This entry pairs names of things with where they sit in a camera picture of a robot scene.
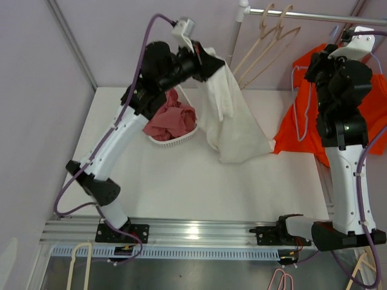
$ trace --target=white table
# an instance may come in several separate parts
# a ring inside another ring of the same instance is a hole
[[[125,88],[97,90],[75,160],[80,160],[101,137],[124,92]],[[186,92],[199,112],[197,90]],[[290,105],[290,93],[244,91],[244,97],[262,130],[272,139]],[[312,154],[282,152],[242,164],[221,164],[200,130],[190,141],[167,149],[138,134],[115,165],[111,179],[121,186],[119,200],[130,217],[273,222],[282,214],[302,213],[328,218]],[[74,183],[59,209],[67,211],[89,200]],[[77,214],[97,213],[89,207]]]

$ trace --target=pink hanger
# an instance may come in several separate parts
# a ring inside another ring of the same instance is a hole
[[[281,277],[281,279],[280,279],[280,281],[279,281],[277,290],[280,290],[282,284],[284,284],[284,287],[282,288],[282,290],[286,290],[286,277],[289,277],[289,279],[290,279],[290,289],[291,289],[291,290],[294,290],[293,277],[292,277],[290,274],[287,274],[287,273],[286,273],[284,270],[282,270],[282,269],[277,269],[276,271],[274,271],[273,277],[272,277],[272,279],[270,280],[270,284],[268,285],[267,290],[270,290],[270,288],[272,287],[274,278],[276,277],[276,274],[277,274],[278,271],[279,271],[279,272],[282,272],[282,277]]]

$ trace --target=garment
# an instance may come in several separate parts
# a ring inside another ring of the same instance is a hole
[[[166,103],[160,107],[143,132],[157,141],[168,141],[195,129],[196,113],[191,106],[178,101],[177,91],[166,93]]]
[[[295,66],[308,66],[310,64],[311,55],[314,52],[320,52],[326,47],[325,44],[316,47],[306,55],[293,63]],[[304,79],[306,69],[295,71],[293,86],[299,88],[296,97],[296,109],[299,131],[305,129],[304,112],[307,108],[310,84]],[[383,75],[373,75],[371,79],[372,90],[363,99],[359,110],[366,120],[368,127],[368,138],[371,141],[378,132],[387,124],[387,83]],[[308,131],[305,139],[301,142],[297,140],[295,116],[293,108],[290,107],[284,119],[282,120],[279,132],[275,136],[276,145],[274,153],[280,151],[291,152],[308,152],[313,153],[326,166],[329,166],[328,158],[325,155],[325,149],[321,145],[321,139],[316,129],[317,110],[317,94],[312,87],[310,108],[308,111]],[[382,136],[371,149],[371,153],[381,155],[386,147],[387,135]]]
[[[206,51],[215,56],[213,48]],[[202,101],[198,124],[221,162],[240,163],[272,151],[227,64],[207,82],[198,82],[198,88]]]

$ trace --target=red cloth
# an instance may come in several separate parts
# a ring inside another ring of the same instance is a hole
[[[312,53],[320,52],[325,48],[325,44],[316,47],[311,50],[297,61],[293,63],[295,66],[308,66],[310,64],[310,58]],[[300,135],[305,130],[305,117],[304,112],[308,104],[309,87],[310,84],[304,79],[306,69],[300,69],[294,72],[293,87],[299,87],[299,91],[296,97],[296,110],[297,120],[299,126]],[[363,99],[362,104],[359,106],[359,110],[367,122],[368,138],[371,141],[379,131],[387,124],[387,83],[383,75],[374,75],[371,79],[372,90]],[[281,127],[277,136],[275,136],[276,145],[274,153],[280,151],[291,152],[308,152],[313,153],[317,158],[329,166],[328,158],[325,155],[325,150],[321,145],[321,139],[316,129],[317,118],[317,94],[314,86],[312,87],[310,108],[308,111],[308,132],[305,139],[301,142],[297,140],[297,132],[295,125],[295,117],[293,112],[293,106],[290,106],[284,119],[282,120]],[[386,147],[387,134],[382,136],[378,142],[371,149],[371,153],[381,155]]]
[[[157,141],[168,141],[181,137],[195,128],[195,109],[179,102],[175,89],[168,91],[166,98],[166,103],[143,129],[146,135]]]

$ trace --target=orange shirt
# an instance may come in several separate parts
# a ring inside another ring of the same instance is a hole
[[[295,66],[308,66],[310,64],[311,55],[315,52],[320,52],[326,47],[322,44],[315,49],[311,50],[297,61],[293,63]],[[297,120],[299,126],[300,135],[305,130],[305,116],[304,112],[307,108],[309,88],[310,84],[304,79],[306,69],[296,70],[294,72],[294,88],[299,88],[296,97],[296,110]],[[359,106],[359,110],[366,120],[368,127],[368,138],[371,141],[379,131],[387,124],[387,83],[384,75],[378,74],[373,75],[371,79],[372,90],[363,99],[362,104]],[[308,111],[308,131],[301,142],[297,140],[297,132],[295,125],[295,117],[293,112],[293,106],[290,106],[284,119],[282,120],[279,132],[275,136],[276,145],[274,153],[280,151],[291,151],[291,152],[308,152],[313,153],[317,158],[329,166],[328,158],[325,155],[325,149],[321,145],[321,138],[316,129],[316,118],[318,115],[317,110],[317,94],[312,87],[310,108]],[[370,153],[381,155],[386,147],[387,134],[382,136],[378,142],[372,147]]]

